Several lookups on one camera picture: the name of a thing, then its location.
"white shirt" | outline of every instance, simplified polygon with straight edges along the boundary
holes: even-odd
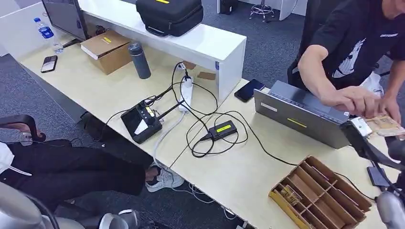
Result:
[[[12,154],[9,147],[6,144],[0,142],[0,174],[6,171],[7,169],[11,169],[17,173],[21,173],[26,176],[32,176],[32,174],[30,173],[26,173],[17,168],[12,167],[11,164],[13,159],[14,154]]]

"computer monitor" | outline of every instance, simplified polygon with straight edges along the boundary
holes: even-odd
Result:
[[[52,26],[74,36],[80,42],[90,37],[77,0],[42,0]]]

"desk leg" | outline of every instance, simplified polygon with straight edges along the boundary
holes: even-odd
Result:
[[[216,62],[216,85],[218,88],[218,102],[222,103],[242,79],[243,62],[245,60],[246,40],[225,59]]]
[[[216,0],[216,13],[221,12],[221,0]]]

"water bottle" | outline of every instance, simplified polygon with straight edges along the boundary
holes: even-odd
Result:
[[[150,69],[146,61],[145,53],[142,46],[138,42],[133,42],[128,46],[129,54],[132,57],[132,62],[137,69],[138,76],[141,79],[148,79],[150,77]]]
[[[34,18],[34,22],[37,23],[38,31],[41,35],[48,40],[48,42],[52,45],[52,49],[56,54],[60,54],[63,52],[63,46],[58,42],[56,36],[53,34],[51,28],[47,24],[41,21],[39,18]]]

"gray thermos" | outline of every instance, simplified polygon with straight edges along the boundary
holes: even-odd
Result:
[[[150,69],[140,43],[131,43],[128,47],[128,51],[132,57],[132,61],[135,65],[135,68],[137,69],[139,77],[141,79],[148,79],[150,77]]]

